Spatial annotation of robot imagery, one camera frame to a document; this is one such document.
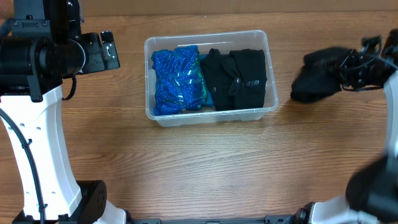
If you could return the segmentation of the black garment top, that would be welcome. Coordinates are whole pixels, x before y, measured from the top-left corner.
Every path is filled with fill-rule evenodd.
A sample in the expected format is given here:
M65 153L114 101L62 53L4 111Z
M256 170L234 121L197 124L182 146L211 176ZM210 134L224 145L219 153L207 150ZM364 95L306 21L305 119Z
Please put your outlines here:
M290 98L301 103L314 103L341 91L337 63L350 49L329 47L306 54L303 67L292 83Z

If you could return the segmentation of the black garment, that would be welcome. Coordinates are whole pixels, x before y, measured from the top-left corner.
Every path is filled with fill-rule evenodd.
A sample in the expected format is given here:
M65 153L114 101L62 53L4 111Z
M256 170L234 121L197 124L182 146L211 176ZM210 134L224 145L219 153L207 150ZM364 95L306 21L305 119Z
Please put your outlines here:
M239 75L233 59L223 55L218 49L210 49L208 55L200 61L206 86L211 93L217 111L234 109L234 97L240 89Z
M292 83L290 98L301 103L314 103L341 91L337 63L350 49L329 47L306 54L303 67Z
M239 72L241 85L234 97L236 110L262 108L266 95L266 60L263 50L232 50L229 56L234 59Z

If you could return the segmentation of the blue sequined fabric bundle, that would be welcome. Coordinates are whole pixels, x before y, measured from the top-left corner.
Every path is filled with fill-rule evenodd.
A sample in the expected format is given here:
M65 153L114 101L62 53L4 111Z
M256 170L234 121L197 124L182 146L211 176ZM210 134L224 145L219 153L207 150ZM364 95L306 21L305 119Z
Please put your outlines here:
M156 75L154 114L165 116L201 110L207 92L198 47L158 50L151 59Z

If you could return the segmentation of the blue denim jeans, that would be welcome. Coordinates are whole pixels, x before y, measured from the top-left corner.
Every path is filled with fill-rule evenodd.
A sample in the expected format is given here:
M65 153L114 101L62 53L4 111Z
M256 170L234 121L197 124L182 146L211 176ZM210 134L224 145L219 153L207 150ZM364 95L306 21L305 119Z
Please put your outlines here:
M205 54L200 54L198 56L198 58L199 58L200 61L202 61L202 60L204 60L206 58L206 55ZM214 102L213 102L213 99L212 99L212 95L211 95L211 92L209 91L208 87L206 87L206 100L205 100L205 102L203 104L203 107L214 107Z

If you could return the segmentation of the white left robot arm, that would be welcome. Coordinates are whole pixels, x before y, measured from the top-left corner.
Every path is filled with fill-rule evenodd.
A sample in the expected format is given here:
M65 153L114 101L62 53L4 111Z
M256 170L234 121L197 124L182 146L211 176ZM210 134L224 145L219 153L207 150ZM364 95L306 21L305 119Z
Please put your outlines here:
M82 33L75 0L17 0L1 26L1 119L24 190L15 223L130 223L102 180L76 180L62 124L62 84L119 68L113 34Z

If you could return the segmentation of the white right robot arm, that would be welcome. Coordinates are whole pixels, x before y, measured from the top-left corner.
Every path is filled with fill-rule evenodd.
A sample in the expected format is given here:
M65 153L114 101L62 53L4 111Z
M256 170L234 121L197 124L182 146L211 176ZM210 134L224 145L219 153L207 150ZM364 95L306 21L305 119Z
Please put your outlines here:
M341 90L382 89L387 105L383 155L350 178L344 195L310 202L286 223L397 222L397 30L385 42L376 36L363 38L361 45L360 51L330 47L305 55L290 97L315 103Z

